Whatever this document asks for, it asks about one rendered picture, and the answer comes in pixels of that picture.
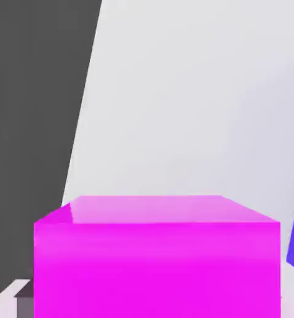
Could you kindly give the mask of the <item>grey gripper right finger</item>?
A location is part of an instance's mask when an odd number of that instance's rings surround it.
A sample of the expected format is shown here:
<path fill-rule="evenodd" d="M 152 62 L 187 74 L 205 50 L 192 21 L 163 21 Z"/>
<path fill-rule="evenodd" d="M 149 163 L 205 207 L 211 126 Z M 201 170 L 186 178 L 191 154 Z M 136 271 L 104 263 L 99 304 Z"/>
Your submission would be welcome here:
<path fill-rule="evenodd" d="M 294 318 L 294 297 L 281 297 L 281 318 Z"/>

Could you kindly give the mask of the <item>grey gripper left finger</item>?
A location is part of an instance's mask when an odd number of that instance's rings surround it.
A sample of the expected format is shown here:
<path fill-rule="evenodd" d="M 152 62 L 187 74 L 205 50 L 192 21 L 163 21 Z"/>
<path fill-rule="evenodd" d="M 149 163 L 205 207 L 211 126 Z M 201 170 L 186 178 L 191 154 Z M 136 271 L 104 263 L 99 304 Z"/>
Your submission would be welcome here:
<path fill-rule="evenodd" d="M 0 293 L 0 318 L 33 318 L 33 297 L 27 293 L 19 294 L 28 279 L 15 279 Z"/>

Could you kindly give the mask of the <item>small magenta cube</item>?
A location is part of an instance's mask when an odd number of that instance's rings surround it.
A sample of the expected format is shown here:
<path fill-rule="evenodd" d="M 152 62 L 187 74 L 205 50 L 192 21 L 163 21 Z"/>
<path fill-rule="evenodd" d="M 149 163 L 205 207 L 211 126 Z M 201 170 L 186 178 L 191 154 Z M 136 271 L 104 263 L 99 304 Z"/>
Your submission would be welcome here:
<path fill-rule="evenodd" d="M 280 223 L 222 196 L 81 196 L 33 247 L 34 318 L 281 318 Z"/>

